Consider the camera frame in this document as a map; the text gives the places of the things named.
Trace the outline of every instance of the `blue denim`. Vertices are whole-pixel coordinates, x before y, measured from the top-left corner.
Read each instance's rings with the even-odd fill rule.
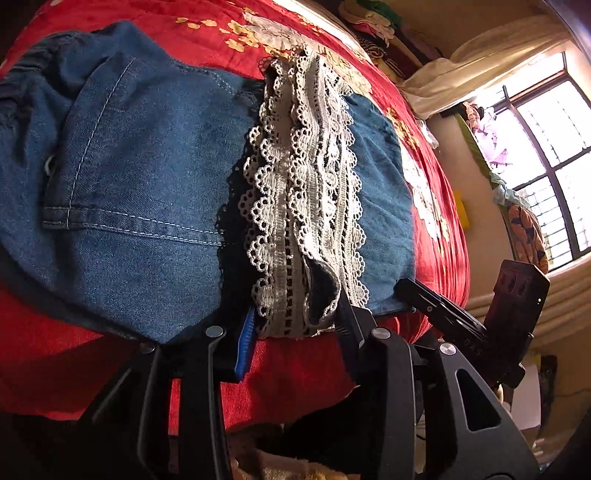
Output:
[[[98,331],[164,343],[236,321],[256,279],[238,199],[263,88],[181,64],[130,22],[37,44],[0,83],[0,244],[16,270]],[[374,313],[394,312],[414,276],[410,194],[392,125],[349,103],[362,281]]]

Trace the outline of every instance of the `white lace trim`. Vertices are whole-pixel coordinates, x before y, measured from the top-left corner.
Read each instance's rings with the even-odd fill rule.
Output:
[[[262,336],[302,337],[332,326],[341,288],[364,307],[368,289],[357,251],[361,181],[350,146],[351,89],[305,47],[267,70],[261,123],[249,133],[244,165],[252,189],[241,213],[253,223],[248,257],[263,274],[253,287]]]

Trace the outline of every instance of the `bed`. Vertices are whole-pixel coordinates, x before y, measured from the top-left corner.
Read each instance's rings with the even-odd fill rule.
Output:
[[[15,40],[0,75],[52,33],[93,31],[133,22],[171,57],[262,79],[261,65],[303,43],[325,56],[353,89],[391,122],[402,145],[413,199],[415,276],[463,306],[469,292],[466,243],[450,185],[412,112],[355,36],[323,8],[272,0],[50,0]],[[93,396],[137,348],[135,342],[52,319],[0,288],[0,409],[55,420],[80,416]],[[409,342],[430,325],[419,313],[378,320]],[[227,429],[286,423],[333,405],[353,388],[333,332],[305,339],[258,340],[240,384],[223,384]],[[178,384],[170,430],[177,429]]]

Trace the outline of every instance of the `black clamp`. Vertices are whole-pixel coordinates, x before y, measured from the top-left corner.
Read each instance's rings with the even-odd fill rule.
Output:
[[[493,388],[515,388],[525,375],[520,364],[548,295],[550,281],[534,265],[505,260],[484,324],[416,280],[395,286],[397,297],[424,313],[443,338],[456,345]]]

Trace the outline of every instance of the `white curtain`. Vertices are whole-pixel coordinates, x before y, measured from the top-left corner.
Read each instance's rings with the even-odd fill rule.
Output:
[[[534,330],[532,348],[574,335],[591,326],[591,255],[548,274],[550,292]],[[466,310],[484,321],[493,294],[468,301]]]
[[[415,114],[427,119],[569,39],[566,28],[550,15],[523,18],[469,40],[451,58],[429,62],[397,86]]]

